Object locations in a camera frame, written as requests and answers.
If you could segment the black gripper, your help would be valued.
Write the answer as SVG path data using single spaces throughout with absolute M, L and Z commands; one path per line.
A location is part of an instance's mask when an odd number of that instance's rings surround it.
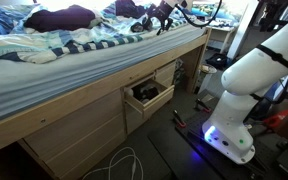
M 152 21 L 153 17 L 158 18 L 159 20 L 163 20 L 160 21 L 161 22 L 161 28 L 158 30 L 156 35 L 160 35 L 162 31 L 168 31 L 169 28 L 171 27 L 172 23 L 173 23 L 173 19 L 168 18 L 170 13 L 173 11 L 174 9 L 174 5 L 170 4 L 167 1 L 161 1 L 160 4 L 153 10 L 150 12 L 146 13 L 146 18 L 150 18 Z

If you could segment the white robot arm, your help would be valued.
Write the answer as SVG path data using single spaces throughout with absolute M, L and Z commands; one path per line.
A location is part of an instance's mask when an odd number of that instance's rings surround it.
M 243 121 L 270 87 L 286 75 L 288 23 L 223 72 L 224 92 L 202 125 L 204 140 L 236 164 L 249 162 L 255 147 Z

